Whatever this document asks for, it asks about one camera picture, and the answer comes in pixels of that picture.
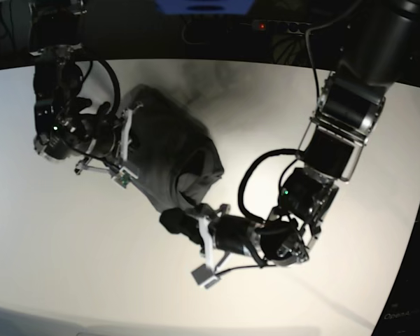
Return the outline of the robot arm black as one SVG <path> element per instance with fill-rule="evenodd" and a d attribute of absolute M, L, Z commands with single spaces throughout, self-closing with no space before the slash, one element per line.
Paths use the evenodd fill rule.
<path fill-rule="evenodd" d="M 75 174 L 84 171 L 109 174 L 126 188 L 139 178 L 130 164 L 130 134 L 134 114 L 143 104 L 136 101 L 119 111 L 120 84 L 105 60 L 99 63 L 109 75 L 113 102 L 104 102 L 96 113 L 86 113 L 92 100 L 81 97 L 88 72 L 76 63 L 87 55 L 79 34 L 87 13 L 84 1 L 30 1 L 29 51 L 34 56 L 34 150 L 52 162 L 74 155 L 81 159 Z"/>
<path fill-rule="evenodd" d="M 357 167 L 384 109 L 386 93 L 420 38 L 420 1 L 378 1 L 353 50 L 316 87 L 316 107 L 296 149 L 266 152 L 246 171 L 237 193 L 239 216 L 226 204 L 199 204 L 178 217 L 174 229 L 201 247 L 204 263 L 192 272 L 198 286 L 209 288 L 226 273 L 224 258 L 248 256 L 257 268 L 305 263 L 321 234 L 323 220 Z M 244 204 L 247 183 L 267 158 L 290 155 L 282 172 L 277 203 L 265 218 Z"/>

